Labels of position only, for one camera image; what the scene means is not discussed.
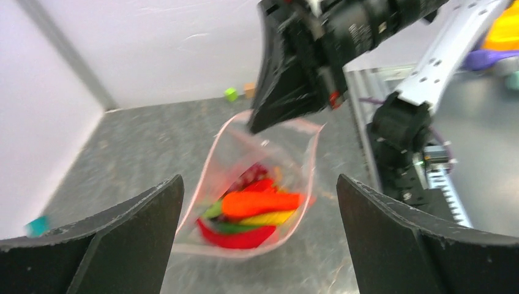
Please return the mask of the green toy chili pepper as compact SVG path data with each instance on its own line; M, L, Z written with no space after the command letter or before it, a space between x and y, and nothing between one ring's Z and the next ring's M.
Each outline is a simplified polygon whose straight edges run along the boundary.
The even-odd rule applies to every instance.
M237 234L247 232L259 228L257 225L241 225L237 222L231 222L223 214L222 199L217 200L201 215L201 217L210 223L210 226L222 234Z

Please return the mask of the red toy chili pepper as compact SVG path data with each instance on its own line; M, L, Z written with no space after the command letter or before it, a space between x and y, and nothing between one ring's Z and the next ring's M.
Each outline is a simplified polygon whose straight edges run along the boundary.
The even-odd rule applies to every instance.
M201 236L210 244L225 249L253 249L262 245L276 231L275 226L263 226L239 233L219 233L210 229L201 219L196 220Z

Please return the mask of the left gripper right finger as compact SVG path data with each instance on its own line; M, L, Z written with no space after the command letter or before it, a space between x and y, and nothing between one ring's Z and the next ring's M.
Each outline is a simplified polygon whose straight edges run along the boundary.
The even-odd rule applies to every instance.
M337 197L361 293L518 292L518 238L432 216L343 174Z

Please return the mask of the clear zip top bag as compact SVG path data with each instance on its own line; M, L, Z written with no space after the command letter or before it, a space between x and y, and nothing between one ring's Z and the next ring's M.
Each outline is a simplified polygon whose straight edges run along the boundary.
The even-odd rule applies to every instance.
M175 254L265 254L288 240L313 203L323 126L293 119L253 135L250 116L234 115L216 135L178 225Z

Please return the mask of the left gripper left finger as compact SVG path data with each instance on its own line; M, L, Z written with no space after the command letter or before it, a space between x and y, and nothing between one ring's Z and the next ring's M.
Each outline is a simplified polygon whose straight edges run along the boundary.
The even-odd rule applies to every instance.
M1 241L2 293L159 293L184 197L180 175L39 237Z

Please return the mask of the yellow toy fruit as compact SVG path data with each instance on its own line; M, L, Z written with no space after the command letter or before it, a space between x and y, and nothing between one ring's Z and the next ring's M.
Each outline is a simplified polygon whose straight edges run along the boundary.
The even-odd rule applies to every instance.
M273 225L278 226L284 224L296 211L275 211L265 214L259 214L252 217L247 217L239 220L237 223L239 225L248 225L248 226L265 226L265 225Z

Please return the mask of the orange toy carrot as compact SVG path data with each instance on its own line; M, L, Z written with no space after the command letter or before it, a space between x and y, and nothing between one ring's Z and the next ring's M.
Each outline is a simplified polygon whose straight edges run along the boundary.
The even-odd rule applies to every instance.
M231 192L222 200L222 213L232 219L244 219L278 211L292 211L303 204L298 193L284 192Z

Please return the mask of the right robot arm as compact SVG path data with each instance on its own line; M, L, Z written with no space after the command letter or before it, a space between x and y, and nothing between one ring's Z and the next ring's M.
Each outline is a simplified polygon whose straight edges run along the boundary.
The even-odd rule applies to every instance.
M343 67L420 21L442 1L260 1L264 53L248 121L257 134L290 119L338 108L349 89ZM411 206L428 203L414 157L424 154L446 85L479 37L511 1L465 1L375 111L368 139L383 192Z

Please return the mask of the purple toy grape bunch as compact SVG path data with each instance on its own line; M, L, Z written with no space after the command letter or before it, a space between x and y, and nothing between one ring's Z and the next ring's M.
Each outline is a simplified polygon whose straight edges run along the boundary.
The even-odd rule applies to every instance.
M254 164L249 167L243 174L235 180L234 183L230 186L227 192L235 192L239 190L243 190L250 184L260 181L268 175L268 169L261 164Z

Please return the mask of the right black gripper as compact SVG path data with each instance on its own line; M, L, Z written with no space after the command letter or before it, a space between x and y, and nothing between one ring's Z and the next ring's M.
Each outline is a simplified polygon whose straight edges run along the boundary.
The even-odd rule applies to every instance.
M260 1L264 50L248 129L338 108L343 67L420 20L442 1Z

